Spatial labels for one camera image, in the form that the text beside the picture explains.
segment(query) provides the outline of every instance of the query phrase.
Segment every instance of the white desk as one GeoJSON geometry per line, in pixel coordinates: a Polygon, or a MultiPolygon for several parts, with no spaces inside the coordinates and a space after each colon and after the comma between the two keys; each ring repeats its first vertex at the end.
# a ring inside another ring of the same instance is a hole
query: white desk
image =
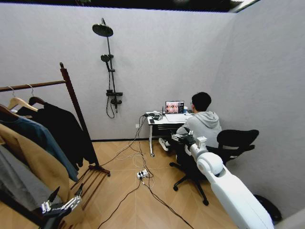
{"type": "Polygon", "coordinates": [[[149,148],[150,148],[150,153],[151,156],[154,156],[153,153],[153,146],[152,146],[152,138],[153,138],[153,129],[156,129],[156,131],[164,131],[164,130],[176,130],[178,129],[180,126],[182,126],[186,121],[182,121],[182,122],[169,122],[166,118],[165,115],[163,115],[163,119],[157,121],[154,120],[154,123],[151,123],[150,120],[152,120],[153,117],[147,117],[147,122],[148,125],[150,127],[150,131],[149,131],[149,148]]]}

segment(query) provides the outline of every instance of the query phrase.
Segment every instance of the baseboard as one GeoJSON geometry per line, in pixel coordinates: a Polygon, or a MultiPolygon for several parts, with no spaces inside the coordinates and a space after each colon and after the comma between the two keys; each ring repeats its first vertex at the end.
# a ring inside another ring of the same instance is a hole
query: baseboard
{"type": "MultiPolygon", "coordinates": [[[[92,142],[120,142],[120,141],[132,141],[134,138],[119,138],[119,139],[94,139],[91,140],[92,142]]],[[[148,140],[147,137],[145,138],[137,138],[137,141],[140,140],[148,140]]]]}

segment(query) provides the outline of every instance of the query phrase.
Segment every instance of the power strip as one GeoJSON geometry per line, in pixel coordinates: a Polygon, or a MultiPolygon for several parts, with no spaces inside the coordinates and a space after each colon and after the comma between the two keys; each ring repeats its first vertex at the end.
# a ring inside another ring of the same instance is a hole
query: power strip
{"type": "Polygon", "coordinates": [[[145,169],[145,170],[143,170],[143,171],[141,171],[141,172],[136,173],[136,175],[137,175],[137,178],[140,179],[140,178],[147,177],[147,176],[148,176],[148,172],[147,172],[147,170],[145,169]]]}

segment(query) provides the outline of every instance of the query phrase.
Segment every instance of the black hair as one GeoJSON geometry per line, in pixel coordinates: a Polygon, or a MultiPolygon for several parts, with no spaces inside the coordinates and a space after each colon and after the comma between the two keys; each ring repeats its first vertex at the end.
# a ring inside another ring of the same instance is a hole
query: black hair
{"type": "Polygon", "coordinates": [[[211,102],[212,99],[206,92],[199,92],[192,96],[192,104],[197,111],[206,111],[211,102]]]}

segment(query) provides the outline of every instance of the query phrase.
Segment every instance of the laptop screen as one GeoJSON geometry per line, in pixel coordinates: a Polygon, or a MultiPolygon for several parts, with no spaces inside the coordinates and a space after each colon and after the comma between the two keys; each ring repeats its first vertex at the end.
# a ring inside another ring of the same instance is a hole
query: laptop screen
{"type": "Polygon", "coordinates": [[[166,114],[183,114],[184,101],[168,101],[165,102],[166,114]]]}

